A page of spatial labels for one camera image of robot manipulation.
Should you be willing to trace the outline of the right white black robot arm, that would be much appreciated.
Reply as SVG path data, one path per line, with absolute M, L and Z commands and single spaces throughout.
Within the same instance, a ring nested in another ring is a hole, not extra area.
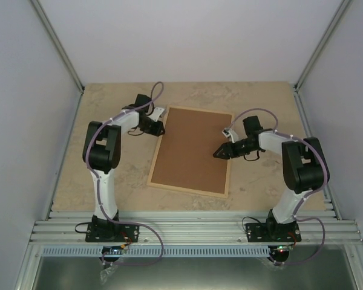
M 230 160 L 256 152 L 270 151 L 282 157 L 283 178 L 286 189 L 280 201 L 269 211 L 263 234 L 272 241 L 279 241 L 290 234 L 296 235 L 297 212 L 308 197 L 327 185 L 330 175 L 320 142 L 315 137 L 300 139 L 274 129 L 265 129 L 259 118 L 243 120 L 246 138 L 239 139 L 231 128 L 225 128 L 223 143 L 213 157 Z

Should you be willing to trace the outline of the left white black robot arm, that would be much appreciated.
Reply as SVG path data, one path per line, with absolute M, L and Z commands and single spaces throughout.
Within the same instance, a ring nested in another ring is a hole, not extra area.
M 125 106 L 115 117 L 88 125 L 82 158 L 94 184 L 96 207 L 87 233 L 95 239 L 114 241 L 120 236 L 122 224 L 115 198 L 114 171 L 121 159 L 123 134 L 133 129 L 155 137 L 165 134 L 160 120 L 165 109 L 155 107 L 155 100 L 139 94 L 133 104 Z

